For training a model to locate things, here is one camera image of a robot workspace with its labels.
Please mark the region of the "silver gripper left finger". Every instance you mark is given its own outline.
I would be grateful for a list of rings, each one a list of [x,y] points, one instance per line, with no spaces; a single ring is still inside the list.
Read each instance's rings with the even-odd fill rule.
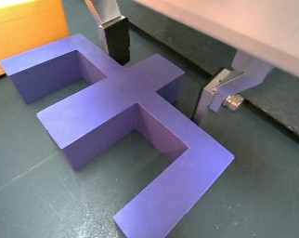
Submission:
[[[96,20],[106,51],[119,64],[131,60],[130,19],[122,15],[116,0],[84,0]]]

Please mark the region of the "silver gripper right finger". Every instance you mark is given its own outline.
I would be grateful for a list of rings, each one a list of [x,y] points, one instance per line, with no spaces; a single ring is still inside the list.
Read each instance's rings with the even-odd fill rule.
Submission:
[[[218,112],[222,106],[235,111],[245,100],[239,93],[261,85],[271,70],[269,62],[239,50],[232,71],[223,68],[202,90],[192,121],[200,125],[208,111]]]

